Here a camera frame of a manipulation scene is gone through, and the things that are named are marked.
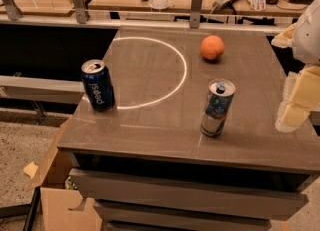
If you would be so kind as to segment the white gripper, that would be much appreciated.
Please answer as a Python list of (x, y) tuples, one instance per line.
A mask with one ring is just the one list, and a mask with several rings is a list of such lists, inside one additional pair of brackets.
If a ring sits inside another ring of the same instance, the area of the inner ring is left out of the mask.
[(284, 133), (297, 130), (320, 104), (320, 0), (314, 0), (271, 44), (291, 48), (295, 59), (306, 65), (298, 73), (289, 72), (285, 79), (282, 102), (275, 128)]

